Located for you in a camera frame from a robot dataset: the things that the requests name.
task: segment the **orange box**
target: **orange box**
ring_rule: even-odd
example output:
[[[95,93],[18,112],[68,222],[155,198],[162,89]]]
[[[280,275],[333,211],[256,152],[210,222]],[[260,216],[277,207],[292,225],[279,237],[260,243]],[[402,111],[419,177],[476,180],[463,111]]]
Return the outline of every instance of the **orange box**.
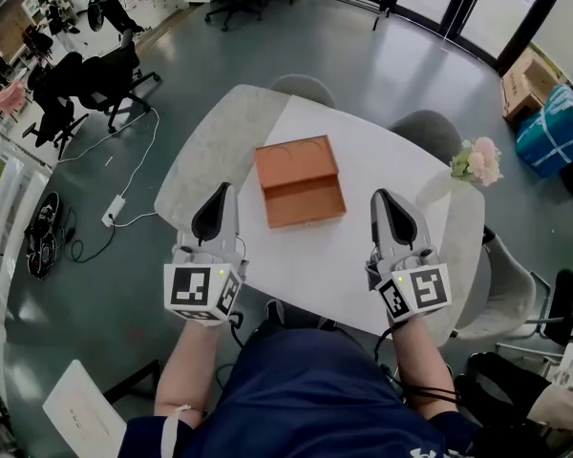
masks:
[[[346,214],[339,169],[326,135],[255,150],[271,228]]]

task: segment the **gray floor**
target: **gray floor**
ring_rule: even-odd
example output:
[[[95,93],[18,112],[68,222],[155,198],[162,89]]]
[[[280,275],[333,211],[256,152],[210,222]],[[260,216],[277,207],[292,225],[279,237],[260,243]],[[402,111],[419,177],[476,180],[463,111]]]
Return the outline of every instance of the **gray floor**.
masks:
[[[500,116],[499,78],[486,65],[398,17],[381,21],[372,32],[373,14],[331,0],[300,0],[292,7],[271,2],[263,22],[236,15],[230,32],[221,32],[218,21],[205,24],[205,10],[196,10],[141,57],[145,71],[163,77],[156,88],[140,88],[161,123],[119,220],[152,211],[182,144],[232,87],[268,86],[283,74],[306,73],[331,89],[338,109],[377,124],[388,126],[410,112],[433,109],[451,119],[463,137],[493,138],[503,152],[505,178],[484,190],[486,223],[522,264],[548,281],[559,269],[573,268],[573,199],[557,179],[539,179],[516,157],[514,135]],[[106,120],[93,114],[67,156],[103,137]],[[147,115],[120,139],[58,167],[53,175],[49,189],[75,208],[76,237],[84,239],[86,252],[110,235],[99,220],[139,162],[154,123],[154,116]],[[362,232],[368,230],[361,226]],[[181,324],[162,308],[161,266],[170,260],[175,240],[175,230],[163,220],[143,219],[118,231],[97,259],[80,265],[62,260],[44,281],[32,280],[20,257],[11,288],[5,364],[15,431],[30,454],[69,455],[40,405],[70,360],[81,360],[106,389],[149,360],[167,357]],[[485,299],[487,267],[484,259],[480,264],[465,317]],[[261,320],[265,301],[266,295],[250,289],[240,296],[244,338]],[[372,336],[351,332],[372,348]],[[492,347],[493,342],[450,341],[442,352],[458,373],[471,351]],[[219,364],[233,362],[237,350],[225,329]],[[393,364],[389,344],[383,359]],[[151,407],[131,399],[117,408],[129,417]]]

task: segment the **white tabletop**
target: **white tabletop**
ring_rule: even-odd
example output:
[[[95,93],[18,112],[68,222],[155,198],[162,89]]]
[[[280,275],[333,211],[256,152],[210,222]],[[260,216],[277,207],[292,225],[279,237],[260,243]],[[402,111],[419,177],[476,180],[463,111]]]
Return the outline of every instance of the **white tabletop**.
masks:
[[[329,136],[348,212],[340,219],[269,229],[253,150],[264,144]],[[220,181],[240,191],[246,283],[285,302],[373,334],[388,327],[380,298],[367,290],[371,194],[388,188],[414,203],[448,263],[453,304],[426,316],[437,345],[455,327],[478,266],[483,196],[453,180],[447,167],[400,136],[299,97],[254,87],[232,90],[182,148],[155,203],[187,230],[194,206]]]

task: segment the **person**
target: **person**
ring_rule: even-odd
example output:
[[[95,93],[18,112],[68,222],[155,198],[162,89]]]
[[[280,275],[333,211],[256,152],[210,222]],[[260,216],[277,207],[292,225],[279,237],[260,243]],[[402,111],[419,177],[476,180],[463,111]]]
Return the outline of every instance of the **person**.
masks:
[[[528,419],[573,432],[573,387],[551,384],[497,353],[475,353],[468,365],[494,382],[511,401],[509,404],[493,397],[473,376],[456,377],[460,398],[483,425],[517,425]]]
[[[0,52],[0,85],[9,86],[13,74],[14,68],[5,61],[2,52]]]
[[[49,0],[38,0],[43,15],[47,18],[49,32],[64,47],[66,52],[76,52],[76,44],[68,35],[68,24],[61,18],[60,9],[55,2]]]
[[[119,457],[441,458],[472,446],[478,426],[457,411],[450,372],[420,317],[393,332],[407,406],[350,336],[327,325],[287,329],[282,304],[270,301],[204,418],[220,334],[186,322],[155,416],[128,423]]]
[[[134,33],[144,31],[144,28],[128,15],[119,0],[100,0],[100,6],[104,17],[113,24],[117,32],[123,34],[128,29]]]

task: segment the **table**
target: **table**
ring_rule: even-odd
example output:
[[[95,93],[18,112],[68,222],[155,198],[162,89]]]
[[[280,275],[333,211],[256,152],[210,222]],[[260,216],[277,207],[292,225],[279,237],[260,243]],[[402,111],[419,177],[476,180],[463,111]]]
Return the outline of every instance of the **table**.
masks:
[[[350,134],[342,122],[350,124]],[[342,219],[269,230],[253,169],[254,148],[321,134],[329,135],[340,167],[348,213]],[[407,175],[400,169],[403,165],[411,165]],[[185,143],[161,186],[155,209],[174,227],[190,233],[198,206],[222,181],[229,181],[239,192],[241,235],[251,260],[246,283],[373,334],[381,334],[388,321],[379,297],[366,289],[364,263],[372,249],[371,193],[385,187],[414,202],[448,263],[454,299],[450,307],[426,319],[436,344],[450,337],[478,267],[484,201],[474,187],[451,179],[447,167],[433,156],[358,117],[299,97],[240,85],[212,109]]]

